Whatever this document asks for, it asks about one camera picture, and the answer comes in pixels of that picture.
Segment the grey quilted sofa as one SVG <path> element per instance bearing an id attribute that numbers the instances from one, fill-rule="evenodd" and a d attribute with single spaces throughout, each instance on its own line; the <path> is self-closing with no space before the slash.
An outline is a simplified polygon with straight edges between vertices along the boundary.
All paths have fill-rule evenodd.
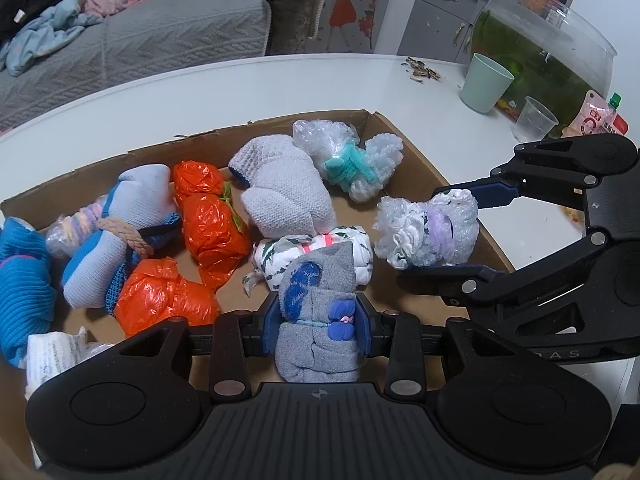
<path id="1" fill-rule="evenodd" d="M 295 53 L 324 0 L 148 0 L 87 27 L 24 74 L 1 70 L 9 129 L 106 88 L 188 66 Z"/>

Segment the white knitted sock bundle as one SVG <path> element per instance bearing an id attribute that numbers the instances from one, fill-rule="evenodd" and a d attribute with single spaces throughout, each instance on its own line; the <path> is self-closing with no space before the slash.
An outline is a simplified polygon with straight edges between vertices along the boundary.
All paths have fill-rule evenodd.
<path id="1" fill-rule="evenodd" d="M 316 236 L 337 226 L 322 177 L 292 136 L 256 136 L 232 157 L 229 170 L 245 186 L 241 202 L 262 236 Z"/>

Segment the light blue sock braided tie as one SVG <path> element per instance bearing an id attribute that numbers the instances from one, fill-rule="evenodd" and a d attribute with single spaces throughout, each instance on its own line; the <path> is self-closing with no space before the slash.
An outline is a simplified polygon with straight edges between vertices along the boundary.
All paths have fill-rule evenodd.
<path id="1" fill-rule="evenodd" d="M 102 308 L 108 288 L 125 262 L 129 233 L 162 226 L 176 212 L 169 187 L 170 169 L 162 164 L 124 171 L 106 196 L 100 226 L 77 249 L 63 272 L 64 299 L 74 309 Z"/>

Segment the grey drawer cabinet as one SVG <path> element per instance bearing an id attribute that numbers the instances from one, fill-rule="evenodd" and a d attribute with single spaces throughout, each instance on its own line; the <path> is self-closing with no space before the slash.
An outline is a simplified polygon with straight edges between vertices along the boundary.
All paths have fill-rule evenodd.
<path id="1" fill-rule="evenodd" d="M 489 0 L 414 0 L 399 55 L 469 64 L 473 27 Z"/>

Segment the mint green plastic cup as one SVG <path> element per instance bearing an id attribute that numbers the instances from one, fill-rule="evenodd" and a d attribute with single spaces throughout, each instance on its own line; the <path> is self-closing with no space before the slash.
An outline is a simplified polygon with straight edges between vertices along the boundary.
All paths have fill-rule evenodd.
<path id="1" fill-rule="evenodd" d="M 474 53 L 460 91 L 460 100 L 474 112 L 487 114 L 514 79 L 510 70 L 492 58 Z"/>

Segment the light blue clothing heap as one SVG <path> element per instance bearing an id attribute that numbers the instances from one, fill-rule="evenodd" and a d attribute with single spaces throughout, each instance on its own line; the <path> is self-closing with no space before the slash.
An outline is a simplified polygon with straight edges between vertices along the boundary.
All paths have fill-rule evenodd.
<path id="1" fill-rule="evenodd" d="M 100 16 L 81 11 L 84 1 L 62 0 L 49 6 L 6 40 L 1 45 L 1 69 L 13 77 L 20 76 L 35 62 L 68 46 L 87 27 L 101 23 Z"/>

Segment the white printed paper bundle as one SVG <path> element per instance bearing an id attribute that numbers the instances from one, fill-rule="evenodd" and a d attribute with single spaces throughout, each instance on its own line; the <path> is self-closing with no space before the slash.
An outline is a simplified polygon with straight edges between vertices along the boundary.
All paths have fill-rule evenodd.
<path id="1" fill-rule="evenodd" d="M 90 341 L 84 326 L 77 334 L 50 332 L 30 335 L 26 353 L 25 399 L 28 400 L 53 377 L 112 347 L 113 344 Z"/>

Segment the decorated white fridge door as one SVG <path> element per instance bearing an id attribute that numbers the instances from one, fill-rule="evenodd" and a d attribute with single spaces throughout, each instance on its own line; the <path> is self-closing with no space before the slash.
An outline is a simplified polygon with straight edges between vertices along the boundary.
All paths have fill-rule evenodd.
<path id="1" fill-rule="evenodd" d="M 372 53 L 388 0 L 326 0 L 305 53 Z"/>

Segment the bubble wrap teal yarn bundle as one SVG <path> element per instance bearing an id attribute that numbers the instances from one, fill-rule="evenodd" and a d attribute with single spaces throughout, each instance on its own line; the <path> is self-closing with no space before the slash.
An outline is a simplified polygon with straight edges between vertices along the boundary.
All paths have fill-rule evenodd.
<path id="1" fill-rule="evenodd" d="M 296 120 L 293 140 L 323 180 L 360 204 L 378 196 L 404 158 L 397 134 L 378 133 L 360 145 L 353 126 L 332 120 Z"/>

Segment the orange plastic bag bundle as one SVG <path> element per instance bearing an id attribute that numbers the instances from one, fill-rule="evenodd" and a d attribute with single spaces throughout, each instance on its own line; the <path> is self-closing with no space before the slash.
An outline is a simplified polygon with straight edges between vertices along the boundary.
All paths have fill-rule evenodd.
<path id="1" fill-rule="evenodd" d="M 202 283 L 216 292 L 250 254 L 250 230 L 232 204 L 232 186 L 208 162 L 183 160 L 172 168 L 186 250 Z"/>

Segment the glass fish tank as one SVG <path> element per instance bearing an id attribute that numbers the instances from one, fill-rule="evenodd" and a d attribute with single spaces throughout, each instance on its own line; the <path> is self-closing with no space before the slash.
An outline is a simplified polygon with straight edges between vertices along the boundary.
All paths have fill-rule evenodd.
<path id="1" fill-rule="evenodd" d="M 552 111 L 559 125 L 575 118 L 589 90 L 607 96 L 614 46 L 558 0 L 489 0 L 473 26 L 472 51 L 506 68 L 514 81 L 497 103 L 518 119 L 529 96 Z"/>

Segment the clear plastic cup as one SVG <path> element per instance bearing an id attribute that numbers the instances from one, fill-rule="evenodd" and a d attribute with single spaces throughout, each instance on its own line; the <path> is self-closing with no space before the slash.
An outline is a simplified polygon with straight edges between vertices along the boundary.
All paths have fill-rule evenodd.
<path id="1" fill-rule="evenodd" d="M 511 131 L 518 143 L 541 141 L 559 125 L 551 110 L 531 96 L 526 96 L 524 107 Z"/>

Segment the pink drink pouch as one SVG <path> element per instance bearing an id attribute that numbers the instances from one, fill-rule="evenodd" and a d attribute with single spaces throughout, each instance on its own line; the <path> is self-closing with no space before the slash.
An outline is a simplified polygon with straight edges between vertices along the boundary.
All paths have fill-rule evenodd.
<path id="1" fill-rule="evenodd" d="M 582 107 L 570 125 L 565 129 L 566 136 L 591 136 L 598 133 L 613 133 L 626 136 L 628 122 L 618 114 L 622 97 L 614 92 L 605 101 L 598 92 L 589 90 Z"/>

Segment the grey blue sock bundle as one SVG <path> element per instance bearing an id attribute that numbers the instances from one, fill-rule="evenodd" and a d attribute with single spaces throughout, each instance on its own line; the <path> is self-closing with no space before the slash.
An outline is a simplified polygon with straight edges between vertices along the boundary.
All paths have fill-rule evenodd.
<path id="1" fill-rule="evenodd" d="M 278 289 L 274 362 L 286 382 L 356 382 L 362 354 L 355 334 L 352 243 L 308 252 L 286 269 Z"/>

